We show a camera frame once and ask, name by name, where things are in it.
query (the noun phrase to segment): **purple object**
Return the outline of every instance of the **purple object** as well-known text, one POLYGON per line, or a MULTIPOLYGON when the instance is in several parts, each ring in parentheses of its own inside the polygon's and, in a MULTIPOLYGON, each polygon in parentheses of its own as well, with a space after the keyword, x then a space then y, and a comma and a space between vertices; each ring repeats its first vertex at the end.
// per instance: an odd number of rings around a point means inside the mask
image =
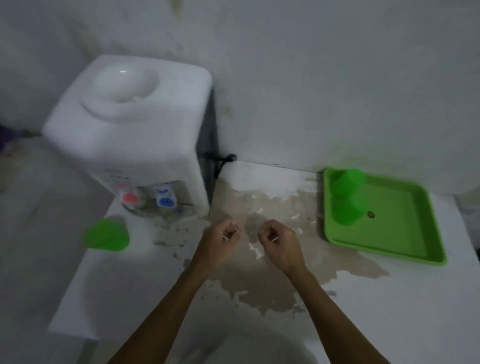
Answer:
POLYGON ((17 133, 15 131, 0 125, 0 152, 16 137, 17 133))

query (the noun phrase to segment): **hand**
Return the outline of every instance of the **hand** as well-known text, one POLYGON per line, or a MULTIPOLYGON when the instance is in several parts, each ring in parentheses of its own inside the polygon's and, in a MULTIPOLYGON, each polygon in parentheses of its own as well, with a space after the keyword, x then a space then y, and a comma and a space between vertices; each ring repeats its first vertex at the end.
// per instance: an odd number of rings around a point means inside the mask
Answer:
POLYGON ((270 220, 260 226, 258 240, 272 263, 287 277, 306 268, 297 233, 289 227, 270 220))
POLYGON ((233 252, 242 229, 238 222, 230 218, 205 229, 189 269, 208 277, 233 252))

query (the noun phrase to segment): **forearm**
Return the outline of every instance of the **forearm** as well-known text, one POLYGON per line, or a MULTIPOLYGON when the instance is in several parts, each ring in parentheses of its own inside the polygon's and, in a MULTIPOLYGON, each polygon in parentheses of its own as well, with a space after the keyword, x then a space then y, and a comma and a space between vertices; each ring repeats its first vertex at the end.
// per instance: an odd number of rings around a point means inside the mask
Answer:
POLYGON ((307 268, 295 271, 288 278, 305 303, 332 364, 388 363, 328 297, 307 268))
POLYGON ((165 362, 185 314, 205 278, 200 272, 184 271, 109 364, 165 362))

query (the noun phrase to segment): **white table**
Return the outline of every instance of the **white table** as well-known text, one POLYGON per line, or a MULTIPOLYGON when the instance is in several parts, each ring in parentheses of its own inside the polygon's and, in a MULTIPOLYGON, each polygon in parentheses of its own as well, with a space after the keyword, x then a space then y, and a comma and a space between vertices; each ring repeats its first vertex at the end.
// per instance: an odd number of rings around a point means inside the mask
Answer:
MULTIPOLYGON (((453 197, 431 194, 449 260, 431 267, 322 241, 316 234, 315 173, 235 162, 221 177, 213 215, 245 223, 245 236, 218 279, 196 295, 172 357, 230 332, 254 332, 328 362, 298 294, 272 269, 255 238, 248 241, 263 219, 276 218, 298 231, 319 282, 391 362, 480 361, 480 265, 453 197)), ((192 219, 167 227, 129 214, 116 200, 111 215, 124 217, 130 245, 119 253, 87 251, 51 331, 125 340, 173 285, 209 224, 192 219)))

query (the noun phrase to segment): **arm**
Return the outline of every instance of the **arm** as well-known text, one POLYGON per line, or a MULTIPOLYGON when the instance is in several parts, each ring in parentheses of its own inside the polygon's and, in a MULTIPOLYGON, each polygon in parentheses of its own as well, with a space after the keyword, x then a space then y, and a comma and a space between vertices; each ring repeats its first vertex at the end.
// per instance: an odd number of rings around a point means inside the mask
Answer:
POLYGON ((286 274, 307 306, 332 364, 388 364, 308 271, 295 231, 270 220, 260 227, 258 239, 272 263, 286 274))
POLYGON ((235 248, 238 230, 239 223, 226 219, 204 231, 190 266, 108 364, 165 362, 190 303, 210 273, 235 248))

